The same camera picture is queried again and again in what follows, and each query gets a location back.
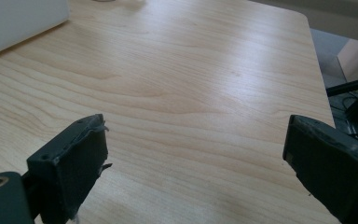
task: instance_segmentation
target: table surface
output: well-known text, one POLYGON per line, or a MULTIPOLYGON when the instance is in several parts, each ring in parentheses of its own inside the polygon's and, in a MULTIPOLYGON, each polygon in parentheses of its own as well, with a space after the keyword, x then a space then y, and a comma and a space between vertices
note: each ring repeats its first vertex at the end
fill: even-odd
POLYGON ((333 125, 307 19, 241 0, 71 0, 0 53, 0 172, 103 113, 113 167, 80 223, 337 223, 282 159, 291 114, 333 125))

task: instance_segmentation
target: wood grain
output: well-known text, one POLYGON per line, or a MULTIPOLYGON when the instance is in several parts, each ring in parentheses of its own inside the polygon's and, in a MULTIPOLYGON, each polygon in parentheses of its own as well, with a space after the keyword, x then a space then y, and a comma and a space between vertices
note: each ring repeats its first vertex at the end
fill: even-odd
POLYGON ((71 0, 0 53, 0 172, 103 113, 80 223, 337 223, 282 160, 291 114, 333 125, 307 19, 241 0, 71 0))

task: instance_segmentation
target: floor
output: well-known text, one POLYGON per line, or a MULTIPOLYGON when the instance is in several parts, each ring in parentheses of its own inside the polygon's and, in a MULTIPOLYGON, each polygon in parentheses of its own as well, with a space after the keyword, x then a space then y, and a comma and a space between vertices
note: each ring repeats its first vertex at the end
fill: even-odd
MULTIPOLYGON (((326 88, 346 83, 337 55, 348 42, 348 38, 332 35, 326 32, 312 30, 312 39, 316 55, 321 67, 322 77, 326 88)), ((358 91, 352 91, 329 97, 336 129, 358 139, 358 124, 346 121, 345 110, 358 98, 358 91)))

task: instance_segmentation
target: black plastic part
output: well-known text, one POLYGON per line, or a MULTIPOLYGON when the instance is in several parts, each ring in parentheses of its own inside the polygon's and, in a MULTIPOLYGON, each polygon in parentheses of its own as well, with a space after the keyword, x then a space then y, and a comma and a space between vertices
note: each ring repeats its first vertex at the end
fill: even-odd
POLYGON ((25 173, 22 177, 22 184, 25 189, 32 219, 35 219, 45 204, 45 196, 42 191, 42 182, 35 176, 25 173))
POLYGON ((42 186, 43 222, 75 217, 107 159, 105 130, 103 115, 80 119, 28 158, 29 175, 42 186))
POLYGON ((358 141, 318 120, 293 115, 283 159, 331 214, 358 224, 358 141))
POLYGON ((0 173, 0 223, 33 224, 21 176, 0 173))

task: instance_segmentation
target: white object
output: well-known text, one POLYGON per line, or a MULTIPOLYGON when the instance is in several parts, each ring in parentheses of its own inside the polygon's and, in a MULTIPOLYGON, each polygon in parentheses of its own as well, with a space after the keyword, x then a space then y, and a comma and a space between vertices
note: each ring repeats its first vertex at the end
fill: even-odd
POLYGON ((338 54, 338 60, 347 81, 358 79, 358 40, 350 39, 338 54))
POLYGON ((0 0, 0 50, 42 33, 68 17, 67 0, 0 0))

